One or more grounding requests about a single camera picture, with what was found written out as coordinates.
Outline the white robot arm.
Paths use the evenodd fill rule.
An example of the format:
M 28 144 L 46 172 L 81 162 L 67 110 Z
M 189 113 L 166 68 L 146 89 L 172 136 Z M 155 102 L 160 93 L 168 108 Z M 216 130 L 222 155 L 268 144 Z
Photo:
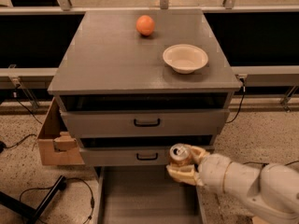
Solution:
M 270 163 L 259 169 L 186 144 L 169 149 L 169 175 L 180 183 L 229 194 L 269 224 L 299 224 L 299 173 Z

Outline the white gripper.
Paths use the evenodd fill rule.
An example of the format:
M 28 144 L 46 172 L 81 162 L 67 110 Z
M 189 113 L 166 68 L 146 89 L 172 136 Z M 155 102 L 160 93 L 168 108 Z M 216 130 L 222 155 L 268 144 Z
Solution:
M 224 178 L 232 163 L 231 159 L 220 154 L 209 155 L 209 152 L 201 147 L 191 145 L 185 147 L 190 152 L 189 163 L 199 164 L 198 168 L 196 169 L 194 165 L 167 165 L 166 170 L 169 175 L 179 183 L 205 187 L 212 192 L 222 194 Z

